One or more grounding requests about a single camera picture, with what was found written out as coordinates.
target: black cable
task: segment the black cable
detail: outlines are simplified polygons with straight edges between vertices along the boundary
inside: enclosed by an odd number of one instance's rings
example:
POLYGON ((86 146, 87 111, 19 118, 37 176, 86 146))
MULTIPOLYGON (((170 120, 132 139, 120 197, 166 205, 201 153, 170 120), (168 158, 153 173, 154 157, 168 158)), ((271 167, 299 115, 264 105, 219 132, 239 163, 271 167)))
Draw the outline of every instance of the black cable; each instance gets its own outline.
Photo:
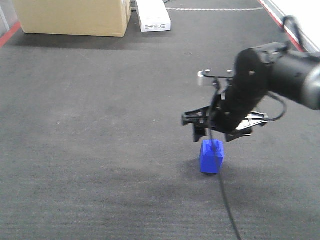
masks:
MULTIPOLYGON (((215 78, 215 82, 214 83, 216 83, 216 86, 215 86, 216 87, 216 91, 215 91, 215 93, 213 95, 212 103, 211 103, 211 105, 209 107, 208 126, 209 126, 209 136, 210 136, 210 140, 211 140, 211 144, 212 144, 212 151, 213 151, 214 161, 215 161, 216 166, 218 167, 219 161, 218 161, 217 154, 216 154, 216 152, 217 152, 216 151, 216 145, 215 145, 215 142, 214 142, 214 135, 213 135, 212 125, 211 125, 212 119, 214 117, 214 114, 213 114, 212 111, 213 111, 214 103, 216 102, 216 98, 218 97, 218 92, 221 89, 221 85, 220 85, 220 82, 219 82, 218 78, 229 78, 229 77, 214 77, 214 78, 215 78)), ((233 231, 234 231, 234 233, 236 235, 237 240, 242 240, 240 232, 239 232, 239 229, 238 229, 236 221, 235 221, 235 218, 234 218, 234 216, 232 214, 232 211, 231 211, 231 207, 230 207, 230 204, 229 204, 229 201, 228 201, 228 197, 227 197, 227 193, 226 193, 224 180, 223 180, 221 174, 218 174, 218 180, 219 180, 219 186, 220 186, 220 191, 221 191, 221 194, 222 194, 223 203, 224 203, 225 209, 226 209, 226 211, 228 213, 228 217, 229 217, 229 220, 231 222, 233 231)))
POLYGON ((266 119, 264 119, 264 120, 267 120, 267 121, 269 121, 269 122, 274 122, 274 121, 277 121, 277 120, 281 119, 281 118, 286 114, 286 112, 287 112, 287 105, 286 105, 286 103, 285 103, 281 98, 279 98, 278 96, 272 94, 271 92, 268 92, 267 96, 268 96, 269 98, 271 98, 271 99, 274 99, 274 100, 278 101, 278 102, 281 103, 282 106, 283 106, 283 110, 282 110, 282 112, 281 112, 281 114, 280 114, 279 116, 277 116, 277 117, 275 117, 275 118, 266 118, 266 119))

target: blue cube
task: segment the blue cube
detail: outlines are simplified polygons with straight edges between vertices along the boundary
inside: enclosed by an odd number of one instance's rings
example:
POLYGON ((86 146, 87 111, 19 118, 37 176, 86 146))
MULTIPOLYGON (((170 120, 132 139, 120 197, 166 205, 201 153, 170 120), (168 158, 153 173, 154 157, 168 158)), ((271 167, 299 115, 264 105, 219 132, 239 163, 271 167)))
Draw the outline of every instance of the blue cube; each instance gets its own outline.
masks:
POLYGON ((200 152, 200 171, 202 173, 217 174, 219 173, 222 163, 224 162, 224 145, 217 139, 203 140, 200 152))

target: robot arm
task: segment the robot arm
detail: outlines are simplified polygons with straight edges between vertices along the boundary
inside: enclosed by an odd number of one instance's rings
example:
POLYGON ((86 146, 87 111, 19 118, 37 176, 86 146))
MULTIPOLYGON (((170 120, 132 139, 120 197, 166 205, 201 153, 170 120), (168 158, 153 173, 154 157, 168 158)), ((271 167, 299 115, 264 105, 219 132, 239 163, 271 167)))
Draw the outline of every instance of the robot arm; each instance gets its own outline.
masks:
MULTIPOLYGON (((211 83, 218 92, 219 79, 209 76, 209 72, 201 71, 198 76, 213 79, 211 83)), ((230 142, 249 136, 253 126, 270 122, 265 113, 252 111, 269 92, 312 110, 320 109, 319 53, 292 51, 287 43, 269 43, 240 52, 235 72, 228 87, 213 97, 210 106, 182 114, 183 126, 193 124, 195 142, 206 135, 206 129, 225 133, 230 142)))

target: white cable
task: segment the white cable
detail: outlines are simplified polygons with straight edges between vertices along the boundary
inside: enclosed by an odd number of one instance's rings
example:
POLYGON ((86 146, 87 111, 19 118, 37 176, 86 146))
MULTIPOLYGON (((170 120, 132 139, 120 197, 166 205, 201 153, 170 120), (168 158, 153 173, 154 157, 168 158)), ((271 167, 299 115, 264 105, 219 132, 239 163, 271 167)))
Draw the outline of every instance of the white cable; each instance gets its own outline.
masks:
POLYGON ((4 11, 2 10, 1 6, 0 6, 0 17, 2 18, 2 21, 3 21, 3 24, 5 26, 6 31, 9 32, 10 26, 9 26, 9 24, 7 22, 6 16, 5 16, 4 11))
POLYGON ((254 8, 179 8, 179 7, 167 7, 167 10, 174 11, 194 11, 194 12, 249 12, 263 10, 261 7, 254 8))

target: white wall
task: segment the white wall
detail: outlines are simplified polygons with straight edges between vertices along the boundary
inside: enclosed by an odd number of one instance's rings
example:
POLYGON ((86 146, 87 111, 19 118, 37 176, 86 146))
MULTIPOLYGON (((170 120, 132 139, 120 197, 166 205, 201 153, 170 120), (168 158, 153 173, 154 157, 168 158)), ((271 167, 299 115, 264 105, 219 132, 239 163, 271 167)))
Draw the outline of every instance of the white wall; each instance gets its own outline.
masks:
POLYGON ((303 33, 320 49, 320 0, 272 0, 284 15, 293 15, 303 33))
POLYGON ((0 37, 18 21, 11 0, 0 0, 0 37))

